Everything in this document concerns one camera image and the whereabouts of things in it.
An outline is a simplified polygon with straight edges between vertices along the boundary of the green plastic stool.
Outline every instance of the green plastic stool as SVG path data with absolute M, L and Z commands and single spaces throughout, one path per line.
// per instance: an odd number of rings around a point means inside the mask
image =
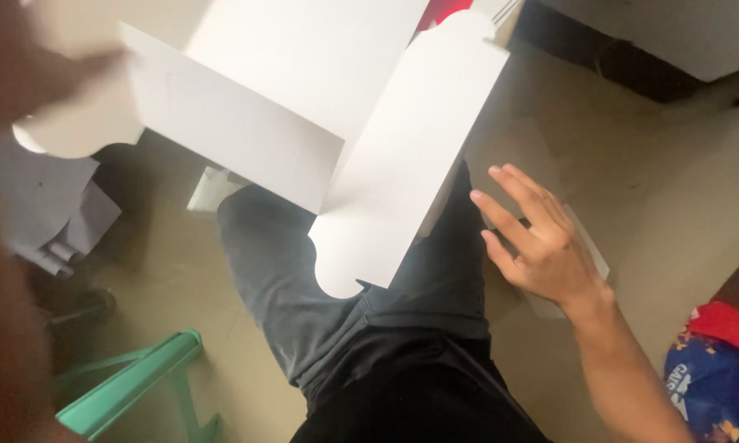
M 148 389 L 169 375 L 178 400 L 187 441 L 215 443 L 221 430 L 221 418 L 217 414 L 205 427 L 197 424 L 185 372 L 187 363 L 197 357 L 202 350 L 203 341 L 200 334 L 194 329 L 186 329 L 155 347 L 147 347 L 70 370 L 56 377 L 56 382 L 66 382 L 93 370 L 131 361 L 126 368 L 91 389 L 61 410 L 56 417 L 74 432 L 88 438 L 88 441 L 93 441 L 128 411 L 128 408 L 131 408 Z

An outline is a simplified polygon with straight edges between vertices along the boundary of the hand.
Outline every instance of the hand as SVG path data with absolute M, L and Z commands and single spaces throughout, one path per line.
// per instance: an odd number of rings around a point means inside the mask
M 493 166 L 490 176 L 520 204 L 531 228 L 480 191 L 470 195 L 491 222 L 519 251 L 517 257 L 485 230 L 490 259 L 513 285 L 555 302 L 571 317 L 586 304 L 610 292 L 596 270 L 591 253 L 558 199 L 512 165 Z
M 51 52 L 36 41 L 19 0 L 0 0 L 0 128 L 75 95 L 123 52 L 114 48 L 78 59 Z

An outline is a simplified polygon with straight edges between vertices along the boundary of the gray pants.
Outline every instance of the gray pants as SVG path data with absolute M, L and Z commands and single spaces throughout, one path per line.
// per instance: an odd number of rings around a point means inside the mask
M 429 237 L 412 246 L 388 289 L 367 285 L 350 299 L 327 296 L 315 280 L 315 216 L 252 185 L 218 211 L 220 237 L 244 305 L 291 385 L 305 388 L 360 330 L 429 327 L 487 339 L 481 264 L 484 227 L 460 167 Z

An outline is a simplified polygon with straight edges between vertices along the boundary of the tiled floor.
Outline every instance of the tiled floor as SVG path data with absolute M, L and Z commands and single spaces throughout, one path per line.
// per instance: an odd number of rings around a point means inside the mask
M 691 308 L 739 264 L 739 110 L 726 106 L 729 90 L 659 106 L 525 45 L 502 82 L 480 128 L 537 119 L 620 306 L 660 368 Z M 153 134 L 99 157 L 100 180 L 125 211 L 83 269 L 118 300 L 99 353 L 196 328 L 206 348 L 190 370 L 201 419 L 219 411 L 226 441 L 287 441 L 305 402 L 231 287 L 213 217 L 185 210 L 205 161 Z M 497 271 L 485 275 L 493 357 L 512 393 L 554 441 L 604 441 L 569 324 L 540 320 Z M 105 441 L 180 436 L 163 388 Z

